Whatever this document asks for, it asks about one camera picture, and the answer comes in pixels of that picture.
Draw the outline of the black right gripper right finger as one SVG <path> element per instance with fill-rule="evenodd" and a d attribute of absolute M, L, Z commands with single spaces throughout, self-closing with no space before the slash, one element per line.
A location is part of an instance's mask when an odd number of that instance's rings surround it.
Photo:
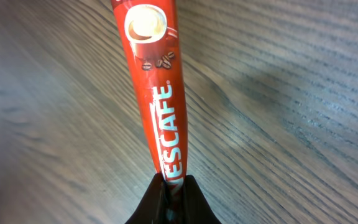
<path fill-rule="evenodd" d="M 186 224 L 221 224 L 213 213 L 193 175 L 185 177 L 183 212 Z"/>

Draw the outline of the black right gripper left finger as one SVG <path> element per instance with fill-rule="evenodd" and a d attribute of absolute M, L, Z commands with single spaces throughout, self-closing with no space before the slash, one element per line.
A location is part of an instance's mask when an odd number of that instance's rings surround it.
<path fill-rule="evenodd" d="M 167 205 L 166 185 L 161 173 L 155 174 L 126 224 L 163 224 Z"/>

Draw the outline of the red snack bar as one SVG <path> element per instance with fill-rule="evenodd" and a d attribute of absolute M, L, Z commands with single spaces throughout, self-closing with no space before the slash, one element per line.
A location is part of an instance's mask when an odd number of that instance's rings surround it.
<path fill-rule="evenodd" d="M 167 185 L 166 223 L 184 223 L 188 119 L 174 0 L 111 3 L 155 170 Z"/>

